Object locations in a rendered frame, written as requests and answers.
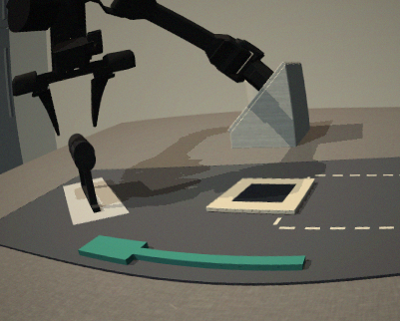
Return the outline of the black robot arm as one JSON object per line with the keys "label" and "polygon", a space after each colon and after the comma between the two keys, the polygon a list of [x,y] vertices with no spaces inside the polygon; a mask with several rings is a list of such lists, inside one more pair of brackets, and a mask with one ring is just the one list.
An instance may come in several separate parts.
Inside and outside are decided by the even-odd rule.
{"label": "black robot arm", "polygon": [[[260,61],[264,53],[248,41],[214,34],[156,0],[114,0],[111,8],[103,6],[101,0],[9,0],[9,30],[17,33],[50,28],[51,33],[67,25],[86,24],[85,3],[89,1],[99,3],[107,14],[129,20],[147,19],[195,44],[205,51],[212,65],[237,83],[246,80],[259,91],[274,73]],[[63,35],[54,37],[51,57],[55,74],[88,67],[93,55],[103,53],[101,34],[101,30],[86,34],[85,29],[80,29],[76,38],[64,41]]]}

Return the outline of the cream square tile with black centre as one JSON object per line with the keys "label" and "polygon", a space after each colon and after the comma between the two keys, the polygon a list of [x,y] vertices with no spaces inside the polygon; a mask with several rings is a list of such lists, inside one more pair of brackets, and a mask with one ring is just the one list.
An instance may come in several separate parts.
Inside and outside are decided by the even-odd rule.
{"label": "cream square tile with black centre", "polygon": [[215,199],[206,211],[294,214],[315,178],[243,178]]}

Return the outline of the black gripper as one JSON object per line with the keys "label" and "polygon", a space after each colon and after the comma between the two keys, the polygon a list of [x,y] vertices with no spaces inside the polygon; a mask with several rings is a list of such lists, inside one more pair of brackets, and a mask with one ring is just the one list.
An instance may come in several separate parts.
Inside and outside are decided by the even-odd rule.
{"label": "black gripper", "polygon": [[[87,31],[86,24],[72,24],[53,30],[50,33],[51,55],[54,45],[54,37],[63,35],[64,41],[67,39],[76,38],[76,32],[80,29],[85,29]],[[33,98],[38,96],[46,108],[47,113],[49,114],[51,123],[53,124],[57,136],[59,136],[59,125],[52,101],[50,92],[51,90],[47,89],[49,84],[93,73],[94,79],[91,80],[91,112],[92,123],[93,126],[96,127],[102,96],[108,80],[115,78],[115,72],[136,67],[136,59],[134,54],[135,53],[133,53],[131,50],[109,53],[103,56],[103,60],[92,61],[88,67],[81,69],[79,68],[77,70],[72,69],[62,75],[56,75],[52,65],[52,71],[49,73],[37,75],[36,71],[32,71],[30,73],[15,76],[12,81],[13,96],[18,97],[19,95],[29,94],[31,92],[33,92]]]}

